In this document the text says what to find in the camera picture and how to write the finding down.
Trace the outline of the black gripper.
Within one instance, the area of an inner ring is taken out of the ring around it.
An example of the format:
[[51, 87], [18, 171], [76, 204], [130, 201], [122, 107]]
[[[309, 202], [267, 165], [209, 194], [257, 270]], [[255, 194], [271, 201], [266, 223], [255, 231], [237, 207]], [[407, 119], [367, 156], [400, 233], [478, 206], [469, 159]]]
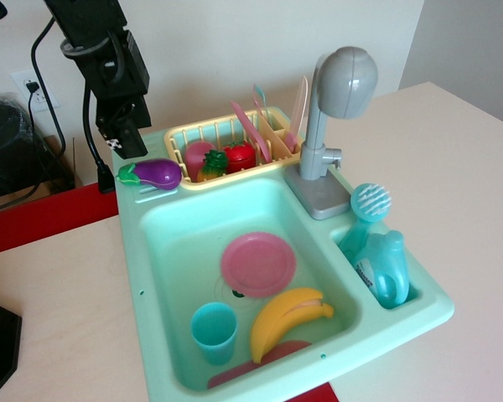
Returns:
[[106, 144], [121, 159], [145, 156], [139, 129], [151, 125], [144, 98], [150, 77], [132, 32], [106, 32], [99, 43], [75, 49], [75, 62], [96, 97]]

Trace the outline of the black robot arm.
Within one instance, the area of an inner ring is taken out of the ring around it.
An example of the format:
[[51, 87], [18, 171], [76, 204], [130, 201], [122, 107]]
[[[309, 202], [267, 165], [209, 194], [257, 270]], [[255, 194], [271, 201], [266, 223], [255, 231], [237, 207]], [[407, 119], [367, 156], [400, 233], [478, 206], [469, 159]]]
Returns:
[[106, 143], [122, 159], [145, 156], [139, 130], [151, 126], [144, 99], [150, 77], [119, 2], [45, 4], [65, 36], [62, 53], [96, 98], [96, 125]]

